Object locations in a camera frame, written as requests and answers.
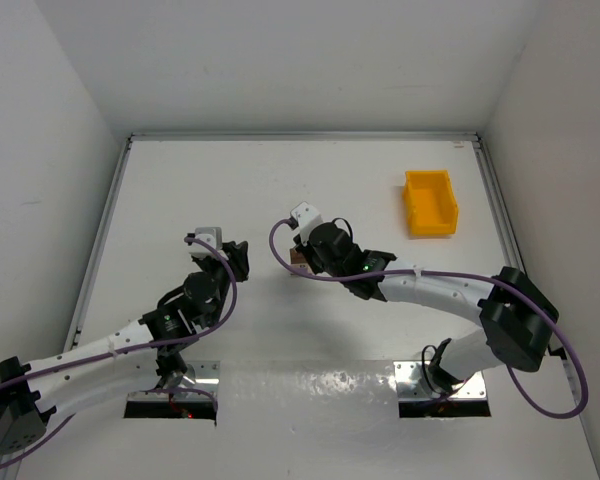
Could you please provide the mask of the brown wood block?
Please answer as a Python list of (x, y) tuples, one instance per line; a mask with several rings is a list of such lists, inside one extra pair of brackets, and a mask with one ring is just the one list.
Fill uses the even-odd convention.
[(296, 251), (295, 249), (289, 250), (289, 259), (290, 259), (290, 264), (293, 267), (306, 268), (308, 265), (304, 255), (301, 252)]

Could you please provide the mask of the purple wood cube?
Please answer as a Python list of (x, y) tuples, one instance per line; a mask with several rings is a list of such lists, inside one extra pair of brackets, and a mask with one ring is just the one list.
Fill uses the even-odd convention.
[(304, 275), (309, 275), (309, 276), (313, 275), (312, 270), (308, 266), (306, 266), (306, 265), (299, 266), (298, 267), (298, 271), (301, 272)]

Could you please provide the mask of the yellow plastic bin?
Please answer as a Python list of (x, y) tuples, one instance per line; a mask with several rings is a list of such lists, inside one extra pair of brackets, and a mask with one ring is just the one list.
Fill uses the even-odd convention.
[(456, 233), (459, 209), (447, 170), (406, 171), (402, 199), (412, 236), (442, 237)]

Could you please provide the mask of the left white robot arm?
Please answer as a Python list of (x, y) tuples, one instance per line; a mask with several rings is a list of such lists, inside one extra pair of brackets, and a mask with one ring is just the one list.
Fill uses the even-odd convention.
[(166, 388), (180, 353), (225, 323), (249, 276), (248, 244), (191, 237), (197, 271), (156, 307), (107, 337), (42, 360), (0, 362), (0, 456), (30, 447), (51, 421), (117, 396)]

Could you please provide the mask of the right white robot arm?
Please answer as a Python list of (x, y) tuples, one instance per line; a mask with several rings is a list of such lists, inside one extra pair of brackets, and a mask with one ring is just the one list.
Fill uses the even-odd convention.
[(313, 272), (338, 278), (358, 298), (413, 303), (476, 325), (475, 332), (435, 348), (421, 375), (429, 391), (449, 394), (475, 372), (499, 365), (539, 370), (552, 336), (541, 316), (556, 322), (558, 312), (522, 271), (503, 267), (485, 283), (416, 275), (392, 253), (361, 249), (332, 222), (296, 235), (294, 242)]

